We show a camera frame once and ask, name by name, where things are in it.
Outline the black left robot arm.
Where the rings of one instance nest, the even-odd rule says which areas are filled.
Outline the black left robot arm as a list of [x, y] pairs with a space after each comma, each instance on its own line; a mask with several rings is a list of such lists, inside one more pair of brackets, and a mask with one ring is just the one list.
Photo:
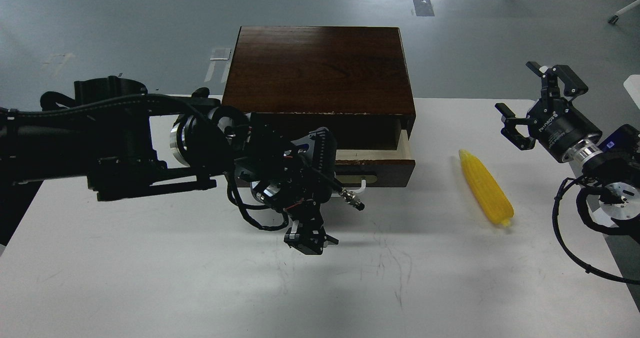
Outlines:
[[260, 115], [210, 97], [151, 94], [109, 76], [74, 83], [73, 98], [43, 93], [41, 111], [1, 110], [1, 244], [7, 246], [43, 181], [81, 177], [98, 201], [215, 188], [217, 176], [243, 219], [322, 254], [321, 206], [333, 193], [363, 210], [335, 173], [334, 135], [320, 127], [288, 140]]

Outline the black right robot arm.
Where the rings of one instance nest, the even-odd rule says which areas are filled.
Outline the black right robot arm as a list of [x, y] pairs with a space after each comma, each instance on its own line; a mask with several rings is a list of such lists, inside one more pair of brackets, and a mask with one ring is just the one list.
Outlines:
[[565, 178], [551, 211], [551, 224], [562, 249], [587, 273], [626, 284], [637, 279], [623, 278], [592, 267], [573, 254], [565, 244], [558, 222], [560, 203], [574, 185], [576, 210], [583, 224], [609, 236], [627, 236], [639, 240], [639, 131], [622, 124], [605, 139], [602, 131], [574, 107], [573, 100], [588, 91], [588, 86], [566, 65], [541, 66], [526, 62], [541, 79], [541, 96], [525, 117], [517, 117], [505, 103], [497, 103], [502, 114], [501, 134], [519, 150], [539, 143], [560, 164], [576, 162], [582, 174]]

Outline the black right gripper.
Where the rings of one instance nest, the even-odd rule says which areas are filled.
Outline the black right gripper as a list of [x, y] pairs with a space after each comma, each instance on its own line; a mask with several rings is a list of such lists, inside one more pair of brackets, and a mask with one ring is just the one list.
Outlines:
[[[525, 66], [541, 80], [540, 101], [526, 113], [529, 118], [518, 118], [505, 103], [496, 103], [494, 107], [503, 122], [500, 133], [521, 151], [533, 149], [537, 140], [557, 162], [569, 162], [570, 148], [584, 139], [597, 143], [602, 137], [602, 131], [590, 119], [561, 99], [569, 98], [571, 102], [586, 94], [589, 87], [567, 65], [548, 67], [528, 61]], [[552, 99], [548, 107], [544, 102]], [[517, 126], [528, 126], [530, 137], [523, 136]]]

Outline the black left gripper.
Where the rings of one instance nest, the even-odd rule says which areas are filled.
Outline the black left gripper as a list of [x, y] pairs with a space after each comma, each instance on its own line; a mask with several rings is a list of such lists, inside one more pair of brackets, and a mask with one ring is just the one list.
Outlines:
[[287, 209], [292, 225], [283, 238], [291, 248], [306, 255], [320, 255], [321, 248], [336, 246], [338, 238], [328, 235], [323, 230], [323, 218], [320, 204], [314, 200], [299, 202]]

